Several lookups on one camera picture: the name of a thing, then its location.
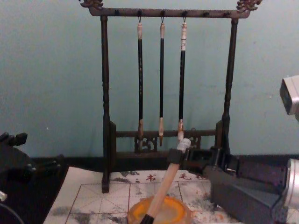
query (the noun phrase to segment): wooden post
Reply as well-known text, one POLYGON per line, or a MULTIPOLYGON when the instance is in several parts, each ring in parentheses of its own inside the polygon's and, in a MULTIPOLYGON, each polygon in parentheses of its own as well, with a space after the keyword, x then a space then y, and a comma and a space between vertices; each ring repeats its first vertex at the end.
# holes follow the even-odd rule
POLYGON ((229 43, 229 54, 228 54, 228 70, 226 75, 226 89, 224 97, 224 112, 222 115, 223 130, 222 130, 222 147, 230 153, 229 143, 228 143, 228 132, 229 132, 229 106, 231 98, 231 90, 233 84, 233 74, 234 74, 234 63, 235 63, 235 44, 237 39, 237 25, 238 19, 232 19, 232 27, 230 33, 230 43, 229 43))
POLYGON ((105 170, 102 179, 102 192, 109 192, 109 181, 111 173, 111 151, 110 151, 110 115, 109 115, 109 60, 108 60, 108 35, 107 16, 101 16, 102 35, 102 80, 103 80, 103 152, 105 170))

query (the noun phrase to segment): chinese character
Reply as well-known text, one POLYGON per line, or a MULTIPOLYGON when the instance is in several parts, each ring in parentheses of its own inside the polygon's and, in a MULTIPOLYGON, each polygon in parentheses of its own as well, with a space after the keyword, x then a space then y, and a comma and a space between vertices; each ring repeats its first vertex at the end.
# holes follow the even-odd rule
POLYGON ((192 178, 187 178, 186 174, 182 174, 179 178, 183 178, 184 180, 191 180, 192 178))
POLYGON ((155 178, 154 178, 154 176, 156 176, 156 175, 152 175, 152 174, 150 174, 149 176, 147 176, 147 178, 146 178, 146 180, 148 181, 154 181, 155 180, 155 178))

